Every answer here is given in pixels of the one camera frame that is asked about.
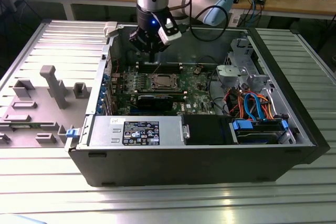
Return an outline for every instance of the blue cable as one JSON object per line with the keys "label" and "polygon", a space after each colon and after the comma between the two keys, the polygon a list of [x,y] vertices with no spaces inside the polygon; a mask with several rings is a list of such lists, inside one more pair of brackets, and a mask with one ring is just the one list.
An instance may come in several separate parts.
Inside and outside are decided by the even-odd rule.
{"label": "blue cable", "polygon": [[257,106],[257,111],[258,111],[259,118],[260,119],[265,119],[265,115],[263,114],[263,112],[261,110],[260,101],[259,101],[258,97],[255,94],[252,94],[252,93],[248,93],[244,98],[244,109],[245,109],[246,113],[253,119],[253,121],[257,120],[248,110],[247,101],[248,101],[248,97],[250,95],[252,95],[254,97],[254,99],[256,100],[256,106]]}
{"label": "blue cable", "polygon": [[247,24],[247,27],[249,27],[253,23],[254,14],[255,14],[255,11],[256,11],[256,3],[254,2],[254,0],[251,0],[251,1],[252,1],[252,6],[253,6],[253,12],[252,12],[252,16],[251,16],[251,18],[250,18],[250,20]]}

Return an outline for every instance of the blue latch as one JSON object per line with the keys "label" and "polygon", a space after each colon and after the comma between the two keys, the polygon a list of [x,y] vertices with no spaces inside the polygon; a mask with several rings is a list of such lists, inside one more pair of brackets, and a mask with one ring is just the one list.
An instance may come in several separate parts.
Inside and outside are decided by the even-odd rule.
{"label": "blue latch", "polygon": [[236,120],[232,123],[233,129],[250,130],[253,129],[252,122],[249,120]]}
{"label": "blue latch", "polygon": [[283,127],[285,128],[285,130],[287,130],[288,129],[288,123],[287,123],[287,121],[282,120],[281,123],[282,123]]}
{"label": "blue latch", "polygon": [[67,130],[67,133],[65,133],[65,136],[74,137],[74,138],[79,137],[80,136],[80,128]]}

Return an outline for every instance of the electronic device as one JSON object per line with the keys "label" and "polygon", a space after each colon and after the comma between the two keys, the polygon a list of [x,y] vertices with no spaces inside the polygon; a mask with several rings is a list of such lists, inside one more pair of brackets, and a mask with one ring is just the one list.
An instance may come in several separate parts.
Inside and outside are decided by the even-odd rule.
{"label": "electronic device", "polygon": [[119,58],[101,61],[84,125],[67,133],[90,185],[274,181],[329,149],[253,28],[204,43],[186,32],[148,63],[127,40],[134,27],[115,26]]}
{"label": "electronic device", "polygon": [[[297,34],[228,28],[200,43],[187,31],[148,63],[128,41],[136,24],[106,23],[106,38],[101,25],[41,24],[0,87],[12,94],[1,148],[65,146],[92,186],[274,181],[329,149],[320,130],[331,121],[316,116],[333,103],[307,93],[318,97],[336,79]],[[97,36],[83,39],[91,27]],[[220,30],[195,27],[200,36]],[[35,54],[41,68],[26,70]]]}
{"label": "electronic device", "polygon": [[[42,65],[33,83],[15,79],[0,142],[65,142],[91,186],[274,181],[295,165],[310,164],[329,146],[278,65],[283,46],[273,44],[279,37],[297,40],[293,51],[307,57],[312,52],[305,42],[289,31],[182,32],[177,24],[190,16],[218,25],[233,1],[191,0],[189,12],[188,0],[137,0],[137,24],[99,24],[94,36],[79,22],[81,43],[98,39],[75,52],[98,63],[92,89],[76,79],[69,90],[54,65]],[[89,35],[78,34],[86,29]],[[53,55],[64,55],[51,46]]]}

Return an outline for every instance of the warning label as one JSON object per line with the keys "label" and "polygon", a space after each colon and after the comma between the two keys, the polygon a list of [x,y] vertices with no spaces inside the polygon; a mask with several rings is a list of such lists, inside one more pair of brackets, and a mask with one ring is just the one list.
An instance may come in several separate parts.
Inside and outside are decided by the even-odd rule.
{"label": "warning label", "polygon": [[159,122],[125,122],[123,145],[160,145]]}

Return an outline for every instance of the slotted metal surface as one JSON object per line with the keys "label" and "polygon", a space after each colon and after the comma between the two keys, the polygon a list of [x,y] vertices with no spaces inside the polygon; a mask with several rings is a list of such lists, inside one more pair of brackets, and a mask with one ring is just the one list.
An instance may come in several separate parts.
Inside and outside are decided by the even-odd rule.
{"label": "slotted metal surface", "polygon": [[[301,36],[289,30],[258,29],[258,33],[323,136],[336,141],[335,75]],[[281,46],[274,46],[274,41]]]}
{"label": "slotted metal surface", "polygon": [[106,44],[104,22],[69,22],[53,20],[41,24],[23,50],[22,60],[0,90],[0,117],[15,93],[11,88],[18,79],[29,79],[34,86],[47,87],[39,71],[54,65],[55,76],[65,87],[84,82],[92,87],[103,46]]}
{"label": "slotted metal surface", "polygon": [[[287,31],[281,32],[286,34],[281,35],[284,39],[293,41],[288,40]],[[262,36],[279,40],[274,31]],[[315,60],[309,65],[279,64],[284,64],[284,71],[294,71],[288,76],[313,69],[325,77]],[[332,82],[302,80],[292,85],[312,108],[317,106],[316,99],[333,104]],[[309,111],[331,150],[311,165],[294,167],[274,183],[93,188],[62,148],[0,149],[0,213],[23,214],[48,224],[334,223],[336,132],[331,127],[335,117],[330,109]]]}

